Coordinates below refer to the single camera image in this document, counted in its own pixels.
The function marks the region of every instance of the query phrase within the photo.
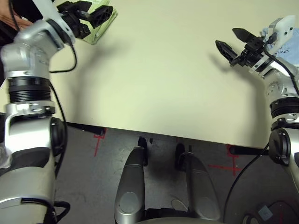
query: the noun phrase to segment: red tape marking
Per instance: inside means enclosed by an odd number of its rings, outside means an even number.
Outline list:
[[[97,146],[95,147],[95,151],[94,151],[94,155],[93,155],[94,157],[97,156],[98,149],[99,149],[99,146],[100,146],[100,139],[104,139],[104,138],[105,138],[107,128],[104,128],[104,129],[105,129],[105,133],[104,133],[103,135],[97,135],[97,134],[93,135],[93,137],[94,137],[95,139],[98,139],[98,141],[97,141]]]
[[[233,168],[233,167],[225,167],[225,166],[218,166],[218,165],[208,165],[209,167],[217,168],[217,169],[226,169],[226,170],[236,170],[241,171],[240,168]]]
[[[281,212],[280,212],[279,224],[283,224],[283,223],[284,223],[284,214],[283,214],[283,212],[281,211]]]
[[[235,165],[235,159],[238,158],[238,155],[233,155],[230,153],[229,149],[231,148],[231,145],[226,145],[227,151],[228,151],[228,156],[232,157],[233,159],[233,166],[232,167],[225,167],[225,166],[218,166],[218,165],[208,165],[209,167],[217,168],[217,169],[225,169],[225,170],[232,170],[233,171],[233,176],[236,176],[236,171],[241,171],[242,169],[237,168]]]

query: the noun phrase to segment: black wire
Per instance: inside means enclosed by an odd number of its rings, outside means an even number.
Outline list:
[[[69,45],[70,45],[70,47],[71,47],[71,50],[72,50],[72,52],[73,52],[74,59],[75,59],[75,63],[74,63],[74,65],[73,65],[73,67],[70,68],[70,69],[67,69],[67,70],[50,71],[50,73],[63,73],[63,72],[69,72],[69,71],[73,71],[73,70],[76,68],[76,66],[77,66],[77,54],[76,54],[74,45],[72,44],[71,41],[69,41]]]
[[[268,205],[268,208],[270,208],[270,207],[272,207],[274,204],[276,204],[276,203],[284,203],[284,204],[286,204],[292,211],[293,211],[293,213],[294,213],[294,215],[297,217],[297,219],[299,220],[299,215],[298,215],[298,213],[295,211],[295,209],[288,203],[288,202],[286,202],[286,201],[282,201],[282,200],[278,200],[278,201],[275,201],[275,202],[273,202],[273,203],[271,203],[270,205]]]
[[[60,167],[61,167],[61,164],[62,164],[62,161],[64,159],[64,154],[65,154],[65,150],[66,150],[66,145],[67,145],[67,139],[68,139],[68,132],[67,132],[67,124],[66,124],[66,119],[65,119],[65,116],[64,116],[64,111],[62,109],[62,106],[60,104],[60,101],[58,99],[58,95],[54,89],[54,86],[52,85],[52,83],[50,82],[50,88],[52,89],[54,95],[55,95],[55,98],[56,98],[56,101],[57,101],[57,104],[58,104],[58,107],[59,107],[59,110],[61,112],[61,116],[62,116],[62,119],[63,119],[63,124],[64,124],[64,145],[63,145],[63,149],[61,151],[61,154],[60,154],[60,157],[59,157],[59,160],[57,162],[57,165],[56,165],[56,168],[55,168],[55,176],[57,177],[58,173],[59,173],[59,170],[60,170]]]
[[[263,51],[266,54],[266,56],[268,56],[269,58],[271,58],[273,61],[275,61],[276,63],[278,63],[281,67],[283,67],[287,73],[289,73],[289,76],[291,78],[291,81],[293,83],[293,86],[296,90],[297,95],[299,96],[299,89],[298,86],[296,84],[296,80],[295,80],[295,76],[293,75],[293,73],[291,73],[291,71],[281,62],[279,61],[275,56],[271,55],[268,51],[267,51],[267,45],[269,44],[269,42],[266,42],[264,47],[263,47]]]
[[[18,26],[17,21],[15,20],[15,17],[14,17],[13,1],[12,0],[8,0],[8,6],[9,6],[9,12],[10,12],[11,18],[13,19],[13,22],[14,22],[15,29],[19,32],[20,28]]]
[[[232,186],[230,187],[229,189],[229,192],[228,192],[228,195],[226,197],[226,200],[225,200],[225,204],[224,204],[224,210],[223,210],[223,222],[225,223],[225,213],[226,213],[226,209],[227,209],[227,206],[228,206],[228,201],[229,201],[229,198],[230,198],[230,195],[235,187],[235,185],[237,184],[238,180],[240,179],[240,177],[242,176],[242,174],[248,169],[248,167],[254,163],[258,158],[261,157],[261,155],[263,155],[263,153],[267,150],[269,146],[269,143],[267,143],[267,145],[265,146],[265,148],[260,152],[260,154],[258,154],[256,157],[253,158],[253,160],[251,160],[243,169],[242,171],[239,173],[239,175],[237,176],[237,178],[235,179],[235,181],[233,182]]]

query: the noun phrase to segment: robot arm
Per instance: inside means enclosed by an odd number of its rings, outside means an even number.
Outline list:
[[[111,6],[88,14],[90,2],[65,2],[58,12],[44,15],[2,48],[10,103],[6,105],[5,146],[0,149],[1,223],[57,223],[69,204],[55,202],[55,157],[64,153],[66,127],[51,101],[49,61],[67,43],[83,39],[111,15]],[[61,215],[54,207],[64,207]]]
[[[298,190],[299,70],[284,59],[271,56],[292,37],[294,25],[294,15],[279,18],[269,26],[266,37],[256,37],[245,29],[234,28],[237,38],[246,43],[239,56],[225,42],[216,41],[216,46],[231,66],[246,65],[250,73],[263,80],[272,116],[269,156],[288,170]],[[269,42],[273,48],[268,52],[266,47]]]

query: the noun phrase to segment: blue cloth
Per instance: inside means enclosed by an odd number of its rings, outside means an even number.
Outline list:
[[[267,32],[268,28],[264,28],[261,34],[266,35]],[[275,53],[275,56],[299,66],[299,28],[294,29],[293,37]]]

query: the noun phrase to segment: person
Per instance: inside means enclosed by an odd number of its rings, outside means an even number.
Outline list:
[[[9,10],[9,0],[0,0],[0,50],[14,41],[17,35],[12,15]],[[13,16],[20,30],[43,18],[32,0],[12,0]],[[0,85],[4,82],[3,63],[0,60]]]

